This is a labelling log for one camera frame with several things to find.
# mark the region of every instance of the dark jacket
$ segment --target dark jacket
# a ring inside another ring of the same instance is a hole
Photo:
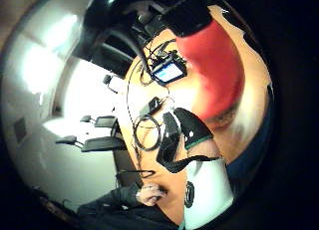
[[[138,190],[139,187],[132,184],[81,205],[77,212],[81,229],[176,230],[178,227],[157,206],[147,207],[137,202]]]

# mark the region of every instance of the office chair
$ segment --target office chair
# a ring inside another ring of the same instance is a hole
[[[125,142],[116,136],[89,138],[84,143],[77,141],[74,135],[67,135],[55,141],[57,144],[68,144],[78,147],[81,152],[126,150]]]
[[[114,115],[103,115],[93,119],[90,115],[84,115],[80,122],[91,122],[94,127],[108,127],[111,129],[111,136],[121,133],[118,118]]]

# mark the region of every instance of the person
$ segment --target person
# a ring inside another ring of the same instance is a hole
[[[175,121],[184,135],[184,150],[187,151],[187,159],[181,161],[182,165],[178,165],[179,161],[171,164],[174,166],[174,171],[186,168],[187,191],[190,191],[190,186],[194,190],[191,199],[188,199],[188,205],[185,204],[187,206],[184,207],[185,228],[196,229],[230,206],[233,196],[224,159],[210,130],[196,115],[187,110],[178,108],[170,115],[173,118],[165,125],[168,126]],[[168,134],[164,133],[159,152],[175,151],[174,148],[169,149],[167,148],[169,145],[165,145],[168,137]],[[171,171],[172,165],[164,166]],[[202,201],[202,196],[209,197]],[[152,182],[145,183],[141,187],[133,183],[130,186],[114,189],[79,207],[77,214],[80,228],[83,230],[176,230],[178,226],[157,207],[157,202],[165,197],[165,190]]]

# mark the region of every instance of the person's hand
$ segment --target person's hand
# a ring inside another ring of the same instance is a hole
[[[137,193],[137,200],[146,206],[154,206],[160,198],[165,196],[166,193],[160,190],[158,184],[146,183]]]

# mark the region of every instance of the white cylinder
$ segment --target white cylinder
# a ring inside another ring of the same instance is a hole
[[[192,161],[187,167],[187,181],[192,183],[193,201],[184,206],[185,229],[196,229],[216,218],[233,201],[225,160]]]

